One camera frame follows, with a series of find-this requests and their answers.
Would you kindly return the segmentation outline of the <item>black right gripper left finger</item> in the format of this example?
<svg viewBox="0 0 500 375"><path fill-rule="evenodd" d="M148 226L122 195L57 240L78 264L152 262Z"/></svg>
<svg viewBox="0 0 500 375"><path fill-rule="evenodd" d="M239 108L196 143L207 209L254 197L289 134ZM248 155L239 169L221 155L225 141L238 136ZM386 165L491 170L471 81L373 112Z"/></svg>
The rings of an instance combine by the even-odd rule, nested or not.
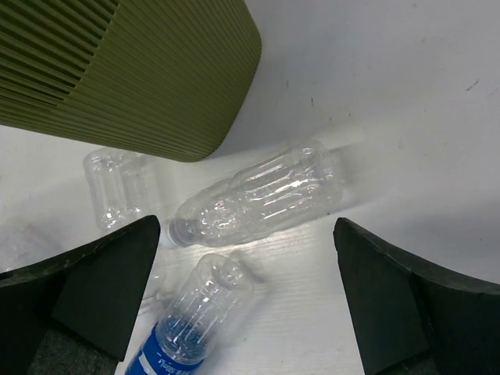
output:
<svg viewBox="0 0 500 375"><path fill-rule="evenodd" d="M159 243L145 216L1 275L3 374L113 374L125 359Z"/></svg>

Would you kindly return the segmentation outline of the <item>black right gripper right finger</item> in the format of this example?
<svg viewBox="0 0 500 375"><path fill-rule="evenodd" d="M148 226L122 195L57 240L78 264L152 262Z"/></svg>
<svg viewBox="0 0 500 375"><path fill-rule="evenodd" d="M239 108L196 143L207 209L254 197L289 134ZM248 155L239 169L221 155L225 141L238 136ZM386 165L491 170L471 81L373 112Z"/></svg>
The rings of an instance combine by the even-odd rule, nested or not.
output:
<svg viewBox="0 0 500 375"><path fill-rule="evenodd" d="M497 374L499 286L340 218L334 245L366 374Z"/></svg>

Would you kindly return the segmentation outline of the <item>blue label plastic bottle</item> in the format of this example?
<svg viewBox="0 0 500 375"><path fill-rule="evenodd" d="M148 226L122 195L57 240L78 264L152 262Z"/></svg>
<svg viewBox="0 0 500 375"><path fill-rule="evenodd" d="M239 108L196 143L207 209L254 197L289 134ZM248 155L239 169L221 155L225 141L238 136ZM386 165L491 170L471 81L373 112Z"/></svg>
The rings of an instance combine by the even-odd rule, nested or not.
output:
<svg viewBox="0 0 500 375"><path fill-rule="evenodd" d="M204 255L125 373L192 374L252 299L253 291L252 277L238 263L215 253Z"/></svg>

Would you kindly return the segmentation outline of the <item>small clear plastic bottle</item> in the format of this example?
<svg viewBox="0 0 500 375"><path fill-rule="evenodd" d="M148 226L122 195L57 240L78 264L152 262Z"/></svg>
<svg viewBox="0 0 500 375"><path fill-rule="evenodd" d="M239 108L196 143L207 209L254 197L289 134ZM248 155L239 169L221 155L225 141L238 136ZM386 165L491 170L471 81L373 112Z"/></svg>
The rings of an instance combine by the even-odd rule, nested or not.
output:
<svg viewBox="0 0 500 375"><path fill-rule="evenodd" d="M155 211L139 155L100 148L83 161L97 227L108 234Z"/></svg>

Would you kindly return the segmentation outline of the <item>large clear plastic bottle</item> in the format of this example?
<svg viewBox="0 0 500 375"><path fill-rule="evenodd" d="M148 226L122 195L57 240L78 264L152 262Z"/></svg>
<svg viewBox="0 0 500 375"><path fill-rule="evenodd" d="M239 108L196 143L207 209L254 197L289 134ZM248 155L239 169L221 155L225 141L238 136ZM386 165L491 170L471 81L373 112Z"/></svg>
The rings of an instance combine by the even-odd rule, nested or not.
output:
<svg viewBox="0 0 500 375"><path fill-rule="evenodd" d="M219 248L327 216L342 199L338 159L310 139L200 191L161 225L165 248Z"/></svg>

